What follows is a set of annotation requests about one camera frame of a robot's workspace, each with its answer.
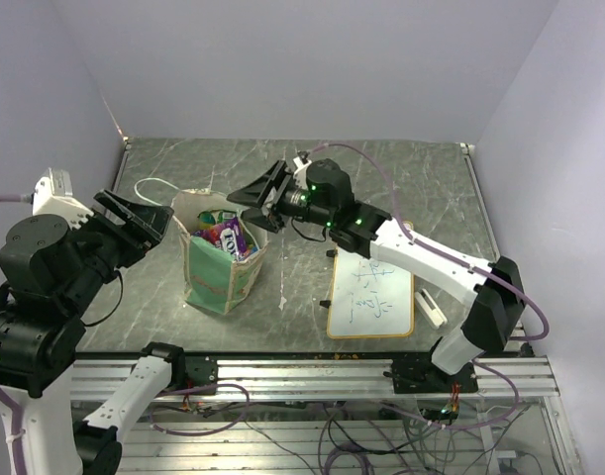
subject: floor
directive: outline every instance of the floor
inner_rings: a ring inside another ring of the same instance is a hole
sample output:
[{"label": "floor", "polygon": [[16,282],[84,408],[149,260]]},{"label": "floor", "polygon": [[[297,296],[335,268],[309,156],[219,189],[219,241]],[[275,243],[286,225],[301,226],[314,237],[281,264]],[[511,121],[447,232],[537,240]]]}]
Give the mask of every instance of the floor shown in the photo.
[{"label": "floor", "polygon": [[[292,158],[296,149],[319,141],[221,141],[133,139],[117,191],[139,200],[135,183],[146,177],[165,179],[181,189],[211,188],[229,193],[260,176],[276,160]],[[419,233],[462,252],[489,259],[494,249],[485,218],[460,147],[454,143],[359,142],[395,180],[403,218]],[[390,196],[376,171],[356,154],[331,149],[352,178],[355,196],[390,209]],[[140,191],[170,204],[175,190],[146,182]],[[230,314],[214,315],[184,302],[182,257],[176,226],[147,258],[124,273],[123,302],[105,324],[90,329],[80,350],[139,350],[149,341],[165,341],[190,350],[226,351],[384,351],[429,350],[448,330],[434,331],[417,314],[408,337],[330,339],[327,298],[332,265],[325,251],[330,243],[307,242],[290,229],[271,235],[264,266],[249,297]],[[448,329],[466,309],[436,287],[426,287],[448,316]],[[119,296],[117,283],[107,286],[86,313],[87,322],[104,316]]]}]

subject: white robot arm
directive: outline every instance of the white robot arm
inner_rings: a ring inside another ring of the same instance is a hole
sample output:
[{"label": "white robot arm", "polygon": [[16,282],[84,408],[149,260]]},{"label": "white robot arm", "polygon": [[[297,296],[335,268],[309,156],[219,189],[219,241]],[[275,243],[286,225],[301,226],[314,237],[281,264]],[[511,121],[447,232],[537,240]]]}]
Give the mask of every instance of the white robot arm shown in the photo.
[{"label": "white robot arm", "polygon": [[[157,352],[171,354],[167,351],[169,346],[159,343],[152,343],[152,346]],[[182,352],[174,357],[174,361],[180,361]],[[26,389],[0,386],[22,413],[17,416],[22,429],[14,433],[14,414],[0,401],[12,475],[82,475],[85,469],[91,468],[103,471],[88,473],[115,473],[125,435],[151,401],[172,385],[173,375],[180,375],[180,365],[175,369],[173,361],[162,355],[142,356],[111,398],[75,425],[70,410],[72,371],[73,367],[69,366],[39,398],[30,396]],[[21,445],[16,454],[14,442]]]},{"label": "white robot arm", "polygon": [[73,198],[68,172],[49,168],[36,183],[32,215],[58,215],[76,228],[93,212]]},{"label": "white robot arm", "polygon": [[444,373],[458,373],[485,351],[502,351],[525,303],[493,280],[522,292],[515,262],[489,262],[402,229],[390,214],[356,200],[349,176],[336,163],[311,161],[308,154],[293,160],[293,170],[277,161],[228,200],[249,207],[245,221],[273,233],[289,220],[319,225],[340,248],[408,270],[468,307],[467,318],[431,350],[432,363]]}]

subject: metal bracket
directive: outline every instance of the metal bracket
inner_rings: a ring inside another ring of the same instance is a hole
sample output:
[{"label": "metal bracket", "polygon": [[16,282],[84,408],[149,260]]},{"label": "metal bracket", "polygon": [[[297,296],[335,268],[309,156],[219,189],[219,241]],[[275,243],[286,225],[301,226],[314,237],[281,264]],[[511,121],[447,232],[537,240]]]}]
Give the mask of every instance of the metal bracket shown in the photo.
[{"label": "metal bracket", "polygon": [[[219,379],[218,364],[209,356],[187,356],[185,358],[185,369],[188,381],[194,387],[208,386],[216,383]],[[214,395],[216,394],[216,389],[213,388],[199,394]]]},{"label": "metal bracket", "polygon": [[441,374],[433,373],[432,363],[427,356],[428,353],[423,353],[423,355],[406,353],[404,358],[392,361],[388,376],[392,378],[395,394],[449,394],[452,392],[454,383],[458,383],[462,393],[478,391],[472,364],[465,364],[454,376],[445,377],[447,375],[444,375],[446,379],[444,382]]}]

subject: cable tie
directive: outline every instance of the cable tie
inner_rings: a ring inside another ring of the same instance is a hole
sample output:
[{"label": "cable tie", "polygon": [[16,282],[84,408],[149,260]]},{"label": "cable tie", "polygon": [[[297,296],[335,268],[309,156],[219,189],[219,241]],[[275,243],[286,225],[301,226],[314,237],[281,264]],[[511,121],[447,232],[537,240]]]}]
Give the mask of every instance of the cable tie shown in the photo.
[{"label": "cable tie", "polygon": [[26,431],[22,428],[20,432],[12,434],[12,435],[8,435],[7,437],[5,437],[5,441],[7,443],[15,442],[16,440],[21,438],[23,435],[25,435],[25,432]]}]

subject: green shopping bag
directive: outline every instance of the green shopping bag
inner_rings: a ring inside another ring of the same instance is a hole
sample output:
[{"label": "green shopping bag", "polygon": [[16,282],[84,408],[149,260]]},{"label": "green shopping bag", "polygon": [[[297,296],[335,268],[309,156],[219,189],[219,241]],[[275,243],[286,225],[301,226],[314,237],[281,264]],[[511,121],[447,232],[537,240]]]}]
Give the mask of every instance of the green shopping bag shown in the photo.
[{"label": "green shopping bag", "polygon": [[172,200],[172,209],[183,251],[185,301],[218,314],[229,313],[248,296],[260,272],[268,244],[267,232],[242,222],[259,250],[236,262],[228,252],[192,233],[197,231],[201,212],[230,210],[240,215],[242,207],[228,202],[222,193],[182,190]]}]

